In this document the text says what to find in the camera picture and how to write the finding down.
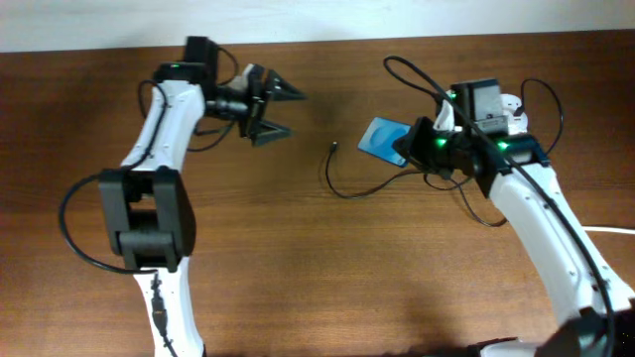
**cable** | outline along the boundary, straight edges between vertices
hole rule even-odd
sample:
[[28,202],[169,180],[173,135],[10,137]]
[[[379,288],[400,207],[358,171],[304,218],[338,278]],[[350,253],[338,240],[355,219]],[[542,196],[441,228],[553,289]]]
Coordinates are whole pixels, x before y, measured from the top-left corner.
[[621,228],[621,227],[604,227],[604,226],[582,226],[587,232],[605,232],[605,233],[617,233],[617,234],[633,234],[635,235],[635,229]]
[[159,274],[155,273],[155,279],[152,280],[150,288],[152,289],[152,321],[159,331],[159,335],[163,338],[164,347],[168,347],[172,357],[178,357],[177,351],[175,351],[172,341],[168,338],[168,312],[163,302],[163,298],[159,294]]
[[437,190],[454,190],[458,188],[458,192],[460,193],[461,198],[463,198],[463,202],[465,203],[465,207],[467,208],[467,210],[469,211],[469,214],[471,214],[472,218],[474,218],[474,220],[482,225],[484,225],[485,227],[490,227],[490,228],[498,228],[498,227],[502,227],[503,225],[505,225],[505,223],[507,223],[507,218],[503,218],[498,222],[494,222],[494,223],[490,223],[487,222],[485,220],[483,220],[481,217],[478,216],[478,214],[476,214],[476,212],[472,209],[471,205],[469,204],[469,201],[467,201],[467,196],[465,195],[465,192],[463,191],[463,185],[470,182],[472,180],[472,178],[466,178],[465,180],[461,181],[461,182],[456,182],[453,178],[449,178],[448,180],[450,182],[452,182],[454,185],[452,187],[439,187],[436,185],[431,184],[428,181],[428,176],[429,174],[425,174],[424,175],[424,182]]
[[328,187],[330,188],[330,190],[338,197],[340,198],[344,198],[344,199],[357,199],[357,198],[363,198],[363,197],[367,197],[373,193],[376,193],[377,191],[381,190],[382,188],[386,187],[387,185],[389,185],[390,183],[392,183],[395,179],[398,178],[402,178],[404,176],[408,176],[408,175],[415,175],[415,174],[421,174],[421,172],[419,170],[403,170],[402,172],[393,175],[392,177],[388,178],[387,180],[385,180],[383,183],[372,187],[370,189],[367,189],[363,192],[359,192],[359,193],[342,193],[340,191],[338,191],[332,184],[332,182],[330,181],[330,175],[328,174],[328,167],[330,166],[330,159],[332,158],[333,154],[335,153],[335,151],[337,151],[337,142],[333,142],[330,145],[330,149],[328,151],[328,158],[326,159],[326,165],[324,167],[324,175],[326,176],[326,183],[328,184]]
[[558,112],[560,114],[560,127],[558,129],[558,134],[556,135],[556,139],[554,139],[554,142],[552,143],[552,145],[545,152],[545,154],[548,155],[554,149],[554,147],[556,146],[556,144],[560,140],[560,137],[563,135],[563,131],[565,130],[565,111],[563,109],[562,103],[560,102],[560,99],[558,98],[558,95],[556,94],[556,92],[554,91],[554,89],[550,85],[548,85],[546,82],[544,82],[543,80],[540,80],[538,78],[527,78],[527,79],[523,80],[523,82],[520,85],[520,102],[521,102],[521,105],[514,112],[514,116],[520,116],[521,114],[523,114],[525,112],[525,84],[527,84],[530,81],[534,81],[534,82],[540,83],[543,86],[545,86],[545,88],[547,88],[552,93],[552,96],[554,97],[554,100],[556,100],[556,105],[558,105]]
[[[441,98],[440,98],[440,97],[439,97],[436,93],[434,93],[433,91],[431,91],[431,90],[429,90],[429,89],[426,89],[426,88],[423,88],[422,86],[419,86],[419,85],[417,85],[417,84],[415,84],[415,83],[413,83],[413,82],[411,82],[411,81],[409,81],[409,80],[405,79],[405,78],[404,78],[404,77],[402,77],[401,75],[397,74],[397,72],[395,72],[395,71],[393,70],[393,68],[391,68],[391,67],[390,67],[390,65],[388,65],[388,61],[389,61],[389,58],[385,58],[385,59],[384,59],[384,68],[386,68],[386,70],[388,70],[388,72],[389,72],[389,73],[390,73],[393,77],[395,77],[395,78],[396,78],[397,80],[399,80],[400,82],[402,82],[402,83],[404,83],[404,84],[408,85],[409,87],[412,87],[412,88],[415,88],[415,89],[419,89],[419,90],[423,91],[424,93],[427,93],[430,97],[432,97],[432,98],[433,98],[433,100],[434,100],[435,102],[437,102],[437,103],[441,103],[441,102],[442,102],[442,101],[441,101]],[[411,62],[409,62],[409,61],[402,61],[402,64],[405,64],[407,67],[409,67],[409,68],[410,68],[411,70],[413,70],[414,72],[421,71],[420,69],[418,69],[418,68],[417,68],[414,64],[412,64],[412,63],[411,63]]]
[[[412,64],[411,62],[397,56],[386,57],[384,59],[384,63],[388,60],[396,60],[401,63],[409,63],[407,64],[407,66],[416,68],[415,65]],[[534,178],[532,178],[531,175],[529,175],[512,158],[511,155],[509,155],[506,152],[499,151],[497,149],[496,144],[472,121],[472,119],[469,116],[465,115],[465,113],[458,106],[458,104],[456,104],[453,100],[451,100],[451,98],[447,95],[447,93],[445,93],[445,91],[441,88],[441,86],[438,83],[436,83],[429,75],[427,75],[425,72],[423,72],[422,70],[418,68],[417,70],[415,70],[415,72],[421,78],[423,78],[427,83],[429,83],[437,91],[437,93],[442,97],[442,99],[446,100],[452,106],[452,108],[458,115],[463,117],[464,123],[467,126],[469,126],[474,131],[474,133],[476,133],[476,135],[478,135],[478,137],[492,149],[494,153],[498,153],[498,155],[500,155],[505,161],[507,161],[507,163],[513,169],[515,169],[518,172],[518,174],[520,174],[534,188],[534,190],[538,193],[538,195],[545,201],[547,206],[554,212],[554,214],[562,222],[563,226],[565,227],[565,229],[568,231],[569,235],[575,242],[575,245],[577,245],[577,248],[579,249],[581,254],[584,256],[586,263],[588,264],[591,272],[593,273],[593,276],[595,277],[596,285],[599,289],[600,295],[602,297],[602,301],[604,302],[604,307],[606,309],[606,345],[604,346],[603,355],[605,357],[611,357],[613,353],[613,346],[615,344],[615,314],[613,311],[613,306],[611,304],[610,297],[608,296],[608,290],[606,289],[606,281],[601,278],[602,275],[600,274],[599,269],[597,268],[597,265],[593,261],[593,258],[591,257],[586,247],[584,246],[584,243],[582,242],[580,237],[577,235],[577,232],[575,232],[575,229],[572,227],[571,223],[567,220],[567,218],[565,217],[563,212],[560,210],[556,202],[549,197],[549,195],[543,190],[542,187],[540,187],[540,185],[534,180]]]
[[[159,118],[157,119],[157,124],[155,125],[155,129],[152,132],[152,136],[150,137],[150,142],[148,143],[148,146],[146,147],[146,149],[144,150],[143,154],[141,155],[141,157],[139,158],[139,160],[137,160],[134,164],[132,165],[128,165],[125,167],[122,167],[116,171],[121,171],[124,173],[128,173],[130,171],[132,171],[133,169],[139,167],[151,154],[152,152],[152,147],[154,146],[154,143],[157,139],[158,133],[159,133],[159,128],[161,127],[161,123],[163,122],[163,119],[166,115],[166,111],[168,109],[168,95],[166,94],[166,92],[163,90],[163,88],[161,86],[159,86],[159,83],[157,83],[154,80],[151,79],[145,79],[142,80],[139,83],[139,86],[137,87],[137,99],[138,102],[140,104],[140,108],[142,113],[146,113],[145,107],[143,106],[143,96],[142,96],[142,90],[144,85],[146,84],[152,84],[152,86],[154,86],[155,88],[157,88],[159,90],[159,92],[162,95],[163,98],[163,105],[161,108],[161,113],[159,114]],[[81,258],[83,261],[85,261],[86,263],[95,266],[99,269],[103,269],[105,271],[111,272],[111,273],[118,273],[118,274],[155,274],[157,271],[156,270],[132,270],[132,269],[123,269],[123,268],[118,268],[118,267],[114,267],[111,265],[108,265],[106,263],[102,263],[99,262],[98,260],[88,256],[86,253],[84,253],[81,249],[79,249],[79,247],[77,247],[77,245],[74,243],[74,241],[72,240],[72,238],[70,237],[70,233],[68,232],[68,227],[66,225],[66,220],[65,220],[65,213],[66,213],[66,207],[68,206],[68,203],[70,202],[70,199],[73,197],[74,194],[76,194],[82,187],[84,187],[85,185],[96,181],[99,179],[100,174],[94,174],[91,175],[87,178],[82,178],[81,180],[79,180],[78,182],[76,182],[66,193],[66,195],[63,197],[62,203],[60,204],[60,208],[58,210],[58,221],[59,221],[59,226],[60,226],[60,232],[62,233],[62,236],[64,238],[64,240],[66,241],[67,245],[70,247],[70,249],[72,250],[73,253],[75,253],[79,258]]]
[[201,153],[201,152],[207,151],[207,150],[215,147],[216,145],[220,144],[220,142],[223,139],[225,139],[225,137],[227,136],[227,134],[229,134],[229,132],[231,131],[231,129],[234,127],[235,124],[236,124],[236,120],[232,120],[229,124],[227,124],[227,126],[224,127],[224,129],[223,128],[219,129],[219,130],[224,130],[224,131],[222,132],[222,134],[220,134],[220,136],[218,137],[218,139],[216,139],[215,142],[213,142],[213,143],[211,143],[211,144],[209,144],[207,146],[204,146],[202,148],[188,148],[188,152],[190,152],[190,153]]
[[229,83],[230,81],[232,81],[234,77],[236,77],[236,75],[238,75],[238,70],[240,69],[240,65],[238,64],[238,59],[236,59],[236,57],[232,55],[230,51],[222,47],[219,47],[218,50],[221,51],[222,53],[225,53],[229,57],[229,59],[234,63],[234,75],[232,75],[229,79],[223,80],[220,83],[218,83],[218,85],[225,85]]

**white cable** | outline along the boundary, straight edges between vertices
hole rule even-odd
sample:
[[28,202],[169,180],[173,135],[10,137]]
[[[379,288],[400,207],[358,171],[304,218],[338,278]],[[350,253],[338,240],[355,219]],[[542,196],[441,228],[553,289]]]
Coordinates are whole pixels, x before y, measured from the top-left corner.
[[619,234],[634,234],[635,229],[617,228],[617,227],[600,227],[600,226],[582,226],[587,232],[607,232],[607,233],[619,233]]

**blue card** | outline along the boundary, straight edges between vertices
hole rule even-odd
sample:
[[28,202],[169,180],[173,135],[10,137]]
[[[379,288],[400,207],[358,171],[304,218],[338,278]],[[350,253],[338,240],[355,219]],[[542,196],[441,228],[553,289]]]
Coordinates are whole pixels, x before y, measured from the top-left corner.
[[408,134],[409,130],[408,124],[375,118],[359,141],[357,149],[403,168],[408,162],[393,149],[393,143]]

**white background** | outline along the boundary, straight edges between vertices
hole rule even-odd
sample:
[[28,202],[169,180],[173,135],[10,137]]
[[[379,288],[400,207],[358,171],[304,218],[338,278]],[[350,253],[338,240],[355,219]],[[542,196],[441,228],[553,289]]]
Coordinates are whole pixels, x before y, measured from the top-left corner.
[[0,52],[634,27],[634,0],[0,0]]

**brown table surface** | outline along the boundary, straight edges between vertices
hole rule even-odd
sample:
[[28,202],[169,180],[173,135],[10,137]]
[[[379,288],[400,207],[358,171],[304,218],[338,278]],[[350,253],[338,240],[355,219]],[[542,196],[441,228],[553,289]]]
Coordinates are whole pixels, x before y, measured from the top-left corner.
[[[457,192],[403,178],[362,200],[333,196],[320,163],[333,140],[333,180],[361,190],[398,171],[357,151],[370,120],[434,115],[424,94],[381,60],[412,60],[442,85],[496,76],[519,94],[536,76],[567,111],[554,167],[582,224],[632,224],[635,212],[635,33],[443,37],[228,46],[274,68],[310,100],[273,103],[292,139],[252,149],[233,133],[188,155],[184,180],[198,237],[190,288],[210,354],[380,355],[556,328],[543,285],[511,227],[470,220]],[[0,55],[0,355],[151,356],[139,288],[80,261],[57,208],[69,186],[117,167],[143,120],[136,85],[182,48]],[[222,63],[222,74],[230,65]],[[550,143],[556,106],[528,87],[532,132]],[[204,119],[205,126],[219,122]],[[196,145],[205,140],[193,139]],[[475,184],[474,208],[500,217]],[[77,244],[111,264],[95,186],[72,202]],[[591,234],[635,285],[635,240]]]

